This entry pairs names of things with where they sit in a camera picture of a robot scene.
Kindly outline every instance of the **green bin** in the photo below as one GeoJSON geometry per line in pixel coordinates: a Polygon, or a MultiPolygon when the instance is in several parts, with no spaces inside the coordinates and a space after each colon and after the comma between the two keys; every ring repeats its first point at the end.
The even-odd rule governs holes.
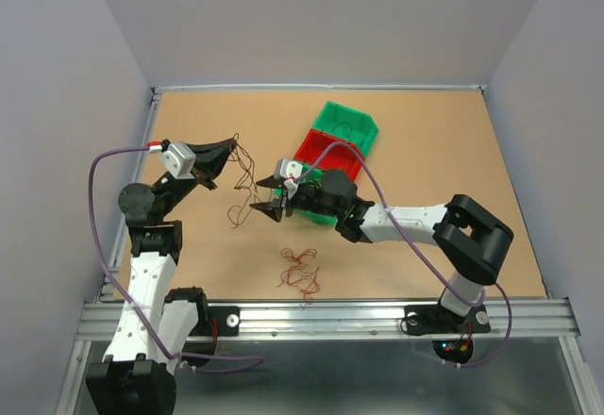
{"type": "Polygon", "coordinates": [[[355,143],[364,157],[369,154],[379,132],[371,115],[331,101],[325,104],[312,128],[355,143]]]}

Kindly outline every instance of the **metal bolt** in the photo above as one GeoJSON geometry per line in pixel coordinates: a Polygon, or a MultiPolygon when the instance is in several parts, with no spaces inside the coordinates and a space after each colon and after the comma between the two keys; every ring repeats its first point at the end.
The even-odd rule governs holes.
{"type": "Polygon", "coordinates": [[[406,313],[405,322],[409,325],[418,325],[419,321],[417,320],[417,313],[413,311],[406,313]]]}
{"type": "Polygon", "coordinates": [[[489,315],[484,311],[476,313],[476,320],[480,325],[486,325],[489,323],[489,315]]]}
{"type": "Polygon", "coordinates": [[[237,325],[239,325],[239,316],[237,316],[236,314],[229,314],[228,316],[226,316],[226,325],[228,325],[229,327],[236,327],[237,325]]]}

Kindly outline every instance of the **cardboard surface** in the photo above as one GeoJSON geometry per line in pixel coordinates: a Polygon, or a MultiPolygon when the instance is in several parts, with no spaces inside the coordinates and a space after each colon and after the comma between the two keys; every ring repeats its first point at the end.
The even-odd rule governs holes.
{"type": "MultiPolygon", "coordinates": [[[[292,157],[326,101],[369,113],[380,132],[367,164],[391,206],[430,206],[466,193],[515,233],[499,277],[510,296],[544,296],[545,289],[482,96],[475,91],[257,91],[165,93],[154,140],[208,143],[240,135],[256,161],[256,179],[272,174],[279,158],[292,157]]],[[[163,174],[152,156],[143,182],[163,174]]],[[[404,242],[350,243],[331,227],[294,215],[280,224],[252,212],[233,229],[227,210],[245,201],[233,187],[241,168],[229,163],[219,188],[192,192],[167,218],[183,223],[184,246],[172,288],[202,287],[210,299],[298,299],[280,287],[290,263],[281,256],[314,248],[320,266],[316,298],[438,297],[440,282],[404,242]]],[[[377,200],[361,171],[359,196],[377,200]]],[[[260,189],[267,199],[269,191],[260,189]]],[[[449,277],[453,267],[434,246],[420,245],[449,277]]],[[[120,280],[129,279],[129,245],[120,280]]],[[[487,292],[498,296],[496,289],[487,292]]]]}

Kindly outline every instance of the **gray floor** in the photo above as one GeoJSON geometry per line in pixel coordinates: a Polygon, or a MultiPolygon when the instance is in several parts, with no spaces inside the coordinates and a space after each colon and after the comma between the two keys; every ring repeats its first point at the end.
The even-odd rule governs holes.
{"type": "MultiPolygon", "coordinates": [[[[498,340],[477,341],[475,357],[498,340]]],[[[97,361],[106,343],[97,343],[97,361]]],[[[253,372],[176,372],[175,415],[580,414],[557,339],[511,340],[493,362],[441,365],[429,341],[224,343],[222,354],[260,354],[253,372]]],[[[95,414],[82,386],[77,415],[95,414]]]]}

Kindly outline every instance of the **gray wall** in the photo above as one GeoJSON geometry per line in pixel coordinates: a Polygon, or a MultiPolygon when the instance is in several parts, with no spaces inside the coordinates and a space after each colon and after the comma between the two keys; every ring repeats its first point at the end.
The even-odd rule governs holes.
{"type": "Polygon", "coordinates": [[[546,284],[604,394],[604,0],[538,0],[487,103],[546,284]]]}
{"type": "Polygon", "coordinates": [[[536,0],[107,0],[153,86],[486,83],[536,0]]]}
{"type": "MultiPolygon", "coordinates": [[[[102,150],[138,143],[148,89],[103,0],[0,5],[0,412],[44,415],[82,303],[101,282],[88,167],[102,150]]],[[[131,163],[99,175],[106,246],[131,163]]]]}

